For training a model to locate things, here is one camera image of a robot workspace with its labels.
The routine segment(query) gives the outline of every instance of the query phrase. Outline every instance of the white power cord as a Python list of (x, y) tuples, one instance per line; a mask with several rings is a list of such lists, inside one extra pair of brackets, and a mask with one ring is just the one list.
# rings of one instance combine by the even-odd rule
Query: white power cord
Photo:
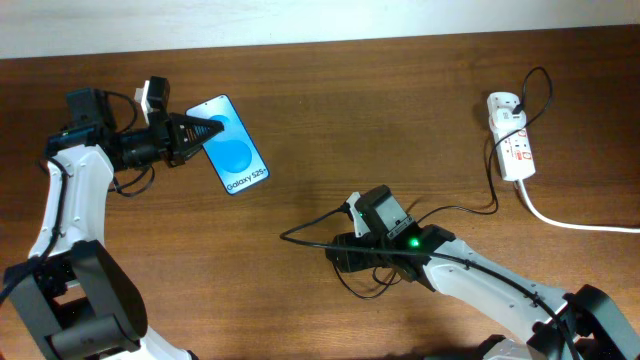
[(531, 213), (535, 215), (538, 219), (546, 222), (549, 225), (555, 225), (555, 226), (559, 226), (567, 229), (574, 229), (574, 230), (611, 231), (611, 232), (640, 234), (640, 229), (634, 229), (634, 228), (623, 228), (623, 227), (615, 227), (615, 226), (576, 225), (576, 224), (567, 224), (567, 223), (551, 220), (548, 217), (540, 214), (540, 212), (536, 210), (535, 207), (533, 207), (533, 204), (529, 199), (529, 195), (527, 194), (527, 189), (524, 187), (524, 181), (522, 179), (516, 180), (513, 183), (513, 185), (516, 187), (516, 189), (520, 191), (520, 194), (522, 195), (522, 199), (524, 199), (525, 204), (527, 204), (529, 211), (531, 211)]

